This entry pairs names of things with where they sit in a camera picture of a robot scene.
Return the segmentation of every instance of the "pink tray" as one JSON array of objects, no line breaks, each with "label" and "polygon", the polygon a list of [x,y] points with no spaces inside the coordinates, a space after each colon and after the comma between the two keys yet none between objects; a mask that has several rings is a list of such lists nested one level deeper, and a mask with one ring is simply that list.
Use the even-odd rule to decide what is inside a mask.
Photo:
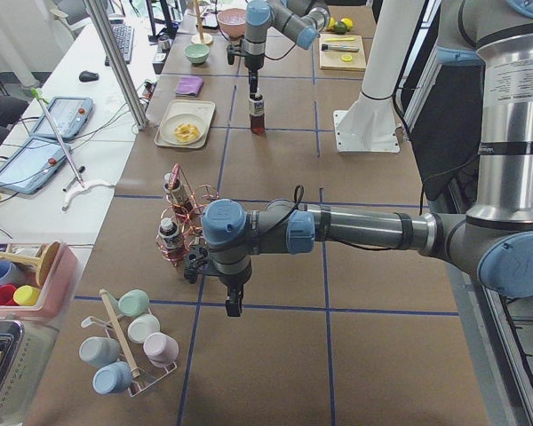
[{"label": "pink tray", "polygon": [[19,318],[56,316],[60,311],[76,266],[76,256],[66,244],[61,243],[36,304],[34,306],[0,306],[0,316],[10,313]]}]

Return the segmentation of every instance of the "wooden cutting board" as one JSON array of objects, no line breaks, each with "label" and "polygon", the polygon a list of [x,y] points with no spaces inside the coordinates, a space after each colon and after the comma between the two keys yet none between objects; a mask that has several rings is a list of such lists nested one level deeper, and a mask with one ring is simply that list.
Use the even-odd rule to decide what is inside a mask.
[{"label": "wooden cutting board", "polygon": [[[327,39],[340,39],[339,41],[327,42]],[[341,40],[344,38],[353,38],[353,41]],[[318,50],[320,52],[320,69],[338,69],[349,71],[365,71],[367,63],[365,62],[365,51],[363,50],[363,41],[360,35],[337,35],[333,33],[320,34]],[[322,51],[322,44],[339,44],[344,46],[359,47],[356,53],[347,51]],[[343,54],[352,55],[351,62],[344,62],[341,59]]]}]

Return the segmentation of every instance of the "computer mouse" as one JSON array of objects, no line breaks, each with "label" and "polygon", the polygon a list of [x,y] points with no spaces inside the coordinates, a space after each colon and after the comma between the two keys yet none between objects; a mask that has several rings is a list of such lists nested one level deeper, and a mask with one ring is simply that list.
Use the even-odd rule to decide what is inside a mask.
[{"label": "computer mouse", "polygon": [[79,75],[79,81],[83,83],[94,82],[96,80],[99,80],[99,75],[97,73],[93,73],[92,71],[83,71]]}]

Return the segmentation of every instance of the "red cup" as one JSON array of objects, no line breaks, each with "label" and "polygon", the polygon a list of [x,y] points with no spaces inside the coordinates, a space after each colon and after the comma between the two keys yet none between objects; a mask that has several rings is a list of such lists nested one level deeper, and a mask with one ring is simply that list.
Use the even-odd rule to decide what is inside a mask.
[{"label": "red cup", "polygon": [[18,288],[13,284],[0,286],[0,306],[18,306],[14,302],[14,293]]}]

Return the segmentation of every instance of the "white desk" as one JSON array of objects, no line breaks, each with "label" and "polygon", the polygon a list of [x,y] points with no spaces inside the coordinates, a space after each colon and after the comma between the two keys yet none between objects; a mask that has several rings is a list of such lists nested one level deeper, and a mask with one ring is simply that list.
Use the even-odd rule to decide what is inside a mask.
[{"label": "white desk", "polygon": [[[129,65],[132,81],[139,87],[145,80],[154,81],[152,58],[155,46],[150,46],[147,33],[139,22],[135,27],[132,62]],[[123,94],[111,67],[105,67],[105,52],[93,25],[84,29],[68,53],[58,64],[42,88],[43,96],[87,96],[93,99],[94,108],[81,133],[89,133],[105,124],[125,103]],[[96,82],[81,83],[83,70],[99,73]],[[41,108],[34,100],[24,117],[38,116]],[[84,179],[101,178],[116,184],[128,159],[136,134],[136,126],[130,113],[91,137],[73,142],[73,157],[78,166],[84,165]],[[22,125],[17,125],[0,147],[0,155],[9,156],[27,139]],[[88,193],[77,195],[68,211],[61,205],[65,199],[62,188],[73,177],[65,165],[45,188],[34,195],[19,194],[12,200],[0,203],[0,227],[10,233],[17,242],[65,241],[69,245],[93,244],[112,200],[114,190],[96,187]],[[0,190],[3,198],[12,194]],[[0,233],[0,242],[10,240]]]}]

